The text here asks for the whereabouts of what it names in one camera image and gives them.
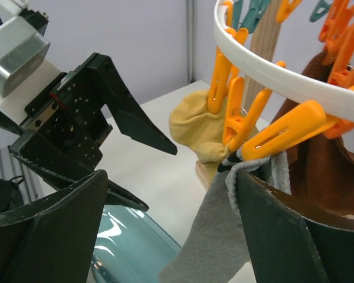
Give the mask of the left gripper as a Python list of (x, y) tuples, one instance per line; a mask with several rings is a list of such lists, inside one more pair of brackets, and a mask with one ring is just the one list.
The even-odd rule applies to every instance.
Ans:
[[(97, 165), (103, 157), (100, 146), (112, 130), (101, 112), (104, 104), (121, 134), (165, 153), (178, 152), (131, 95), (109, 56), (93, 53), (87, 69), (39, 70), (5, 98), (0, 95), (0, 112), (30, 129), (9, 152), (57, 190), (94, 173), (83, 165)], [(149, 210), (111, 180), (106, 204)]]

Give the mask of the yellow sock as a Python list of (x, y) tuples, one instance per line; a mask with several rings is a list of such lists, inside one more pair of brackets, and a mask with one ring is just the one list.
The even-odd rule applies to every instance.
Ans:
[(169, 116), (169, 131), (173, 140), (192, 150), (201, 163), (221, 163), (230, 153), (222, 144), (225, 106), (213, 114), (207, 100), (208, 90), (184, 97)]

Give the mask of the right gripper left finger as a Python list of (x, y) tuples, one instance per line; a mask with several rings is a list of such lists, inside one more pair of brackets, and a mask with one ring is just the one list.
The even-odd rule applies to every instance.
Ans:
[(0, 282), (86, 282), (107, 174), (0, 213)]

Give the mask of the orange clothes peg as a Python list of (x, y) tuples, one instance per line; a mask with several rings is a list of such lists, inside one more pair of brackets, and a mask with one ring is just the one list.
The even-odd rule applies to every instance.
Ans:
[(247, 140), (273, 92), (269, 88), (261, 90), (250, 109), (242, 116), (240, 106), (244, 84), (245, 80), (237, 77), (231, 81), (229, 87), (222, 143), (230, 152), (236, 152)]
[(219, 52), (215, 59), (214, 72), (207, 101), (208, 110), (212, 114), (218, 113), (221, 109), (231, 66), (232, 63), (222, 52)]
[(335, 139), (354, 129), (354, 122), (326, 114), (316, 101), (306, 101), (271, 123), (242, 146), (245, 160), (280, 153), (318, 134)]

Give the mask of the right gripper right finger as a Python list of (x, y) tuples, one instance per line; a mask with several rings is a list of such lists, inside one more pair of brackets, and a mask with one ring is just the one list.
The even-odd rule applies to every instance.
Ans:
[(257, 282), (354, 282), (354, 220), (237, 173), (237, 200)]

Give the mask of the white round clip hanger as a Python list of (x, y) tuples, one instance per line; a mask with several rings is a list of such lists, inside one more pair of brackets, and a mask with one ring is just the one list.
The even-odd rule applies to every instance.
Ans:
[(226, 32), (223, 1), (214, 7), (214, 37), (220, 51), (237, 68), (261, 85), (302, 103), (317, 101), (327, 114), (354, 122), (354, 91), (303, 76), (269, 62), (246, 49)]

